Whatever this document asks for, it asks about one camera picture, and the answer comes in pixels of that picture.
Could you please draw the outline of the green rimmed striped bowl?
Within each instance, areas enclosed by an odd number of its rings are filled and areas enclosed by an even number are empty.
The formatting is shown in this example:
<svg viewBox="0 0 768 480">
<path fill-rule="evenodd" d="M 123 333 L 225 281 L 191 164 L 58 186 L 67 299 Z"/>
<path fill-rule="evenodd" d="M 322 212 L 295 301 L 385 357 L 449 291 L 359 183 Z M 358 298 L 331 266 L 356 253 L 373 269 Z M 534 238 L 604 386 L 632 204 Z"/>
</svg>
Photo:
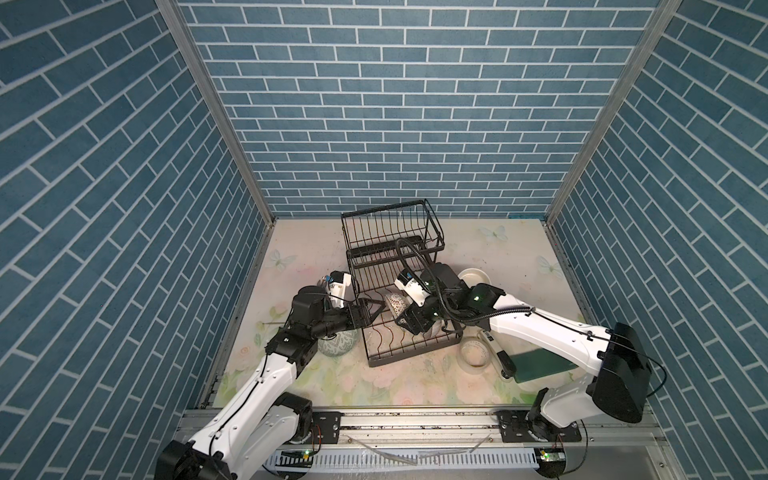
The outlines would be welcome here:
<svg viewBox="0 0 768 480">
<path fill-rule="evenodd" d="M 357 330 L 338 332 L 332 338 L 321 339 L 318 350 L 327 357 L 341 357 L 355 348 L 359 338 Z"/>
</svg>

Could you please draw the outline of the plain white ceramic bowl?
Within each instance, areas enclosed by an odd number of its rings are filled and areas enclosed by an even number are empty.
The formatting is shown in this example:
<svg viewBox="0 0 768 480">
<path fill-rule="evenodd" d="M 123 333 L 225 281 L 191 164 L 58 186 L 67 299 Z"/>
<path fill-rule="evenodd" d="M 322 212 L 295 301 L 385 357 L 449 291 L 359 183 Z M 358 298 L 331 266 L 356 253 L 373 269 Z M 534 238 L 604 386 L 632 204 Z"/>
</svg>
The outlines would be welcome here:
<svg viewBox="0 0 768 480">
<path fill-rule="evenodd" d="M 478 284 L 491 284 L 490 276 L 479 268 L 466 268 L 458 274 L 458 277 L 470 288 Z"/>
</svg>

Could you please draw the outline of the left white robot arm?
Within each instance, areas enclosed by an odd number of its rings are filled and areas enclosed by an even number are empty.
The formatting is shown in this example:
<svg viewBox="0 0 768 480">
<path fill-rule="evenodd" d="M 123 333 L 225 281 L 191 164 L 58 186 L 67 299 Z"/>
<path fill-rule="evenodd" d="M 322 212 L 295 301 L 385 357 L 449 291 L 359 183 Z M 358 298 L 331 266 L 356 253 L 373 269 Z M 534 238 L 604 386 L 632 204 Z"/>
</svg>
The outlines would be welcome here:
<svg viewBox="0 0 768 480">
<path fill-rule="evenodd" d="M 155 478 L 250 479 L 278 447 L 311 436 L 316 430 L 312 403 L 288 389 L 316 355 L 320 340 L 365 326 L 368 305 L 356 289 L 354 277 L 340 271 L 300 288 L 260 366 L 202 429 L 164 448 Z"/>
</svg>

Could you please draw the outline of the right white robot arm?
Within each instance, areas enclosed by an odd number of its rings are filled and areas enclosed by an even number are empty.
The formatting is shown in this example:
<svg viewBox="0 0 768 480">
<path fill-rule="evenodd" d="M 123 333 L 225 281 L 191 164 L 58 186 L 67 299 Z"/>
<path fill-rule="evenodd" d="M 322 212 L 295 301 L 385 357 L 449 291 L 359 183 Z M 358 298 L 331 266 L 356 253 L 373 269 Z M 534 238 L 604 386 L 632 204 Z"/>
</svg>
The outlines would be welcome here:
<svg viewBox="0 0 768 480">
<path fill-rule="evenodd" d="M 527 341 L 583 370 L 579 379 L 537 393 L 525 417 L 536 439 L 552 441 L 572 424 L 601 414 L 628 424 L 642 420 L 652 367 L 629 325 L 598 328 L 569 320 L 490 284 L 468 286 L 443 263 L 420 272 L 405 268 L 394 285 L 410 299 L 403 315 L 415 333 L 437 320 L 474 326 Z"/>
</svg>

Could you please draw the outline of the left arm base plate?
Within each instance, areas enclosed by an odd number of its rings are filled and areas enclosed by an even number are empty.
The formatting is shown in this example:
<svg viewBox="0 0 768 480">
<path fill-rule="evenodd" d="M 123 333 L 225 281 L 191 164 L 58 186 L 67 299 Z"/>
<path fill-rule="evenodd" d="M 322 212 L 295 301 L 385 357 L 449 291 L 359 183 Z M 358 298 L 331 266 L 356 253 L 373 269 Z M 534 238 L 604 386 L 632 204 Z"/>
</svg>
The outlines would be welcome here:
<svg viewBox="0 0 768 480">
<path fill-rule="evenodd" d="M 340 411 L 313 411 L 301 414 L 296 433 L 296 440 L 300 444 L 337 444 L 339 442 L 341 420 L 343 414 Z"/>
</svg>

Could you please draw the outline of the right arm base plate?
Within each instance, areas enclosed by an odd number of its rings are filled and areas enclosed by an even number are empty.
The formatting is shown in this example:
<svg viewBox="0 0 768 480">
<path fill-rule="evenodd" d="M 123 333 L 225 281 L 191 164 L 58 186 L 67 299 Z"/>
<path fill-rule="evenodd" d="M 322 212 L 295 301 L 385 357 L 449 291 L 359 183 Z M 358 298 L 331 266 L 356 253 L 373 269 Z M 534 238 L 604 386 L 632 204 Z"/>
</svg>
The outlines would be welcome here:
<svg viewBox="0 0 768 480">
<path fill-rule="evenodd" d="M 558 428 L 547 423 L 543 418 L 533 421 L 527 419 L 524 410 L 497 410 L 493 413 L 503 443 L 579 443 L 582 434 L 576 423 L 566 428 Z"/>
</svg>

